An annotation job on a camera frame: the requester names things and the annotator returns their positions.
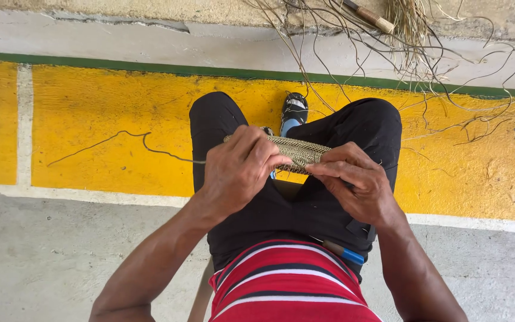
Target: forearm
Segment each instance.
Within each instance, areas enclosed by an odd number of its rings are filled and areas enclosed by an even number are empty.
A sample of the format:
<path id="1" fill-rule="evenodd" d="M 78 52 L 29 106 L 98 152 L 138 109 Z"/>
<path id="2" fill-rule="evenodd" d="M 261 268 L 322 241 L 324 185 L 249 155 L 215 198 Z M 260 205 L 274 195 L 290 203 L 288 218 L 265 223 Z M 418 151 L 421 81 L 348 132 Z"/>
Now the forearm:
<path id="1" fill-rule="evenodd" d="M 383 276 L 404 321 L 467 321 L 439 272 L 414 237 L 402 210 L 377 227 Z"/>
<path id="2" fill-rule="evenodd" d="M 215 225 L 203 196 L 192 199 L 147 237 L 111 276 L 96 299 L 91 321 L 150 319 L 150 303 L 168 285 L 192 249 Z"/>

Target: hand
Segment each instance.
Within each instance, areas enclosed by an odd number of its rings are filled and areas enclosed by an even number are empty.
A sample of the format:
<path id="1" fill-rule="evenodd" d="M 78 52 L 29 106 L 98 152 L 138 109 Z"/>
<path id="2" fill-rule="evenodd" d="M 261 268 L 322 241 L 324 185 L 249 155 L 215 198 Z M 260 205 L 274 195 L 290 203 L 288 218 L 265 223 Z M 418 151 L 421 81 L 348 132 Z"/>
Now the hand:
<path id="1" fill-rule="evenodd" d="M 204 186 L 196 194 L 204 196 L 221 222 L 245 207 L 277 166 L 291 162 L 291 158 L 279 154 L 262 129 L 240 126 L 228 143 L 208 151 Z"/>
<path id="2" fill-rule="evenodd" d="M 385 227 L 394 225 L 401 214 L 404 217 L 383 167 L 353 142 L 327 151 L 320 163 L 305 169 L 321 180 L 343 209 L 360 222 Z M 342 179 L 354 186 L 346 187 Z"/>

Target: yellow painted floor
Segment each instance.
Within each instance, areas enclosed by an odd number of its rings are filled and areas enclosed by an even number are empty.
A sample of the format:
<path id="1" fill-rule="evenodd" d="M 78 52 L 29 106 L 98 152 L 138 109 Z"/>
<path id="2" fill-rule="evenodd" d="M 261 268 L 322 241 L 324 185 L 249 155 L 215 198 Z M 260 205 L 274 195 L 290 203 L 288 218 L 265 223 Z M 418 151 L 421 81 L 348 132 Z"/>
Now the yellow painted floor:
<path id="1" fill-rule="evenodd" d="M 14 183 L 16 154 L 11 147 L 16 145 L 17 109 L 10 105 L 16 104 L 15 67 L 0 63 L 2 184 Z M 226 92 L 250 124 L 277 131 L 286 91 L 306 91 L 305 85 L 290 81 L 45 65 L 33 66 L 32 77 L 33 186 L 172 196 L 193 193 L 192 165 L 148 152 L 141 137 L 120 134 L 49 163 L 122 130 L 152 132 L 146 138 L 150 148 L 191 158 L 188 111 L 204 93 Z M 348 103 L 337 85 L 315 84 L 315 89 L 335 109 Z M 378 97 L 400 110 L 404 132 L 395 195 L 406 212 L 515 219 L 515 103 L 506 110 L 467 111 L 430 94 L 423 102 L 422 93 L 344 89 L 350 100 Z M 468 109 L 508 102 L 468 95 L 451 98 Z M 310 120 L 330 113 L 313 93 L 307 100 L 310 109 L 318 111 L 310 113 Z M 280 176 L 287 178 L 287 173 Z M 291 174 L 288 179 L 299 182 L 304 176 Z"/>

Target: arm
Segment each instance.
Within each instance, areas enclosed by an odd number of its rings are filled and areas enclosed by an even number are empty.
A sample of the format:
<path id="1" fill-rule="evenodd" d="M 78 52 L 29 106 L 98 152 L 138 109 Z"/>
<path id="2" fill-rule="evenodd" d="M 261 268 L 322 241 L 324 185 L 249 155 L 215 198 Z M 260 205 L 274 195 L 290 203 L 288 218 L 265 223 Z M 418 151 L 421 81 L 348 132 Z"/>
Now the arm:
<path id="1" fill-rule="evenodd" d="M 208 152 L 204 186 L 136 247 L 107 281 L 90 321 L 154 321 L 151 302 L 206 233 L 250 202 L 269 173 L 291 163 L 257 127 L 240 126 Z"/>
<path id="2" fill-rule="evenodd" d="M 404 321 L 468 320 L 414 237 L 380 165 L 350 142 L 328 151 L 320 163 L 306 169 L 353 218 L 376 227 L 384 280 Z"/>

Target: person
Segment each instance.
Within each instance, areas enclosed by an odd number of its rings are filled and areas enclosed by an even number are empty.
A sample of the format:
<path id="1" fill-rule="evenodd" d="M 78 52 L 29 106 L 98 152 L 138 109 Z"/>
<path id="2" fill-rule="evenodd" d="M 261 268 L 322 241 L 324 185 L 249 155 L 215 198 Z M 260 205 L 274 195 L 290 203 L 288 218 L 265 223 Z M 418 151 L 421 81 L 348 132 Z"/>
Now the person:
<path id="1" fill-rule="evenodd" d="M 404 321 L 467 321 L 393 197 L 401 141 L 398 111 L 366 98 L 307 123 L 291 93 L 282 135 L 332 148 L 293 200 L 270 173 L 291 159 L 223 92 L 190 110 L 195 194 L 133 250 L 93 304 L 90 321 L 153 321 L 151 302 L 208 234 L 215 274 L 211 321 L 379 321 L 365 302 L 361 265 L 313 239 L 363 256 L 379 236 L 383 277 Z M 223 143 L 226 135 L 232 135 Z"/>

